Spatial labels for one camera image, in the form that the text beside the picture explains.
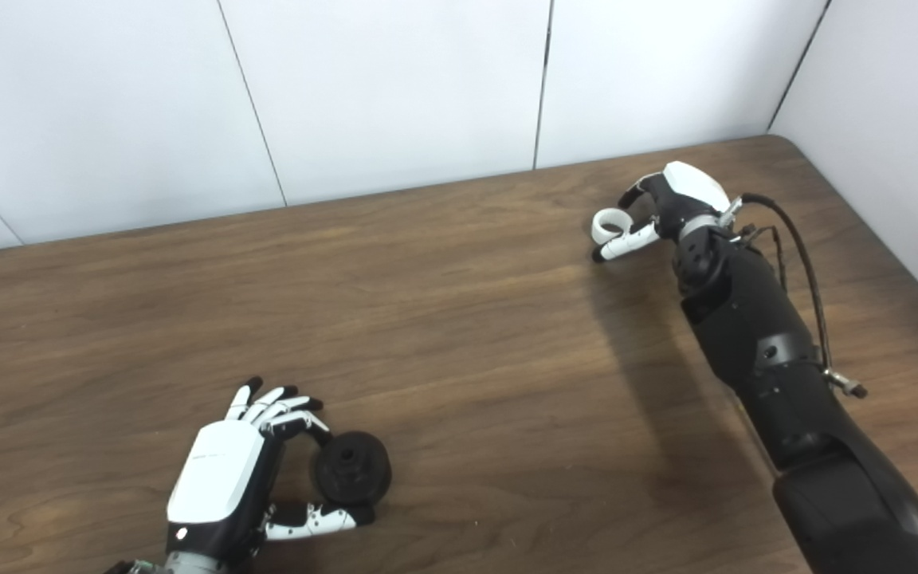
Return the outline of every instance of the black robotic arm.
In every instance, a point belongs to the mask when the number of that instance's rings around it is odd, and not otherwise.
[[[621,210],[594,217],[594,260],[609,261],[657,239],[677,244],[673,269],[682,312],[780,472],[775,501],[810,568],[816,574],[918,574],[918,495],[832,389],[866,395],[830,366],[816,277],[793,222],[764,196],[729,202],[709,175],[677,161],[639,179],[619,207],[645,194],[653,197],[655,214],[644,222]],[[746,203],[772,208],[793,232],[816,297],[820,348],[769,262],[747,234],[732,231]]]

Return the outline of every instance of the black wheel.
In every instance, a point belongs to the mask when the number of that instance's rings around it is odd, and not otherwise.
[[[372,434],[339,434],[317,454],[314,482],[318,493],[329,502],[373,506],[385,497],[392,484],[389,451]]]

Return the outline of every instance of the cable connector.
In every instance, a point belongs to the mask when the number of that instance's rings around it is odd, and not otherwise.
[[[827,378],[827,382],[831,385],[841,389],[841,392],[844,393],[845,396],[855,396],[856,399],[866,399],[866,396],[870,395],[870,391],[866,390],[866,387],[864,387],[862,383],[845,377],[845,375],[838,373],[838,371],[835,371],[833,368],[824,368],[824,378]]]

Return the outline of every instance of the wooden table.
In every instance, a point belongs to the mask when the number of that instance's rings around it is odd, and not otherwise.
[[[797,219],[871,391],[846,404],[918,488],[918,284],[760,137],[0,251],[0,572],[162,559],[190,441],[254,373],[394,466],[375,525],[259,572],[805,572],[671,246],[589,261],[591,215],[671,159]],[[278,497],[312,497],[313,451],[291,444]]]

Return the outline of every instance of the black arm segment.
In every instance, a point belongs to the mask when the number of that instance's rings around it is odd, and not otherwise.
[[[718,226],[678,241],[682,310],[775,468],[775,501],[816,574],[918,574],[918,495],[826,382],[763,255]]]

